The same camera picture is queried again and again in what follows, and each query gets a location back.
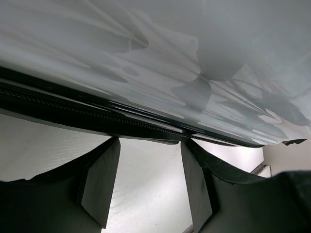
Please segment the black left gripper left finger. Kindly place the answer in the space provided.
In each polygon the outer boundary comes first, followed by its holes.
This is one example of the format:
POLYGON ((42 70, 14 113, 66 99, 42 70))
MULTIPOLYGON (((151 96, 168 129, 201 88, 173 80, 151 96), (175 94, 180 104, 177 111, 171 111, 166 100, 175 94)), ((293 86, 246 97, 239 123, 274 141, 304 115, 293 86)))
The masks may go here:
POLYGON ((120 140, 112 137, 30 180, 1 182, 1 232, 101 232, 107 226, 120 151, 120 140))

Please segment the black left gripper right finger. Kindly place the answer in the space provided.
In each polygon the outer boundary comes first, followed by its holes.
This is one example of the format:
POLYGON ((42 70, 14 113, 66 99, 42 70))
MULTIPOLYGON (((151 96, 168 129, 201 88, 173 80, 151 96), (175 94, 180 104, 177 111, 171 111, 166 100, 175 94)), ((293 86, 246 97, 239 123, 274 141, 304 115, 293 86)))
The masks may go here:
POLYGON ((181 155, 196 233, 308 233, 311 173, 263 178, 219 159, 191 139, 181 155))

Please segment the white space print suitcase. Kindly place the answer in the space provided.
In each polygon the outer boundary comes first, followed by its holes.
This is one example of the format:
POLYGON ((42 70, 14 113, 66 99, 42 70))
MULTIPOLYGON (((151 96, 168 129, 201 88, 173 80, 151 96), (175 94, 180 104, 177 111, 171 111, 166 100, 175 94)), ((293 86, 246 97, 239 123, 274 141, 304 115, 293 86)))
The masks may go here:
POLYGON ((308 0, 3 0, 0 64, 193 133, 311 136, 308 0))

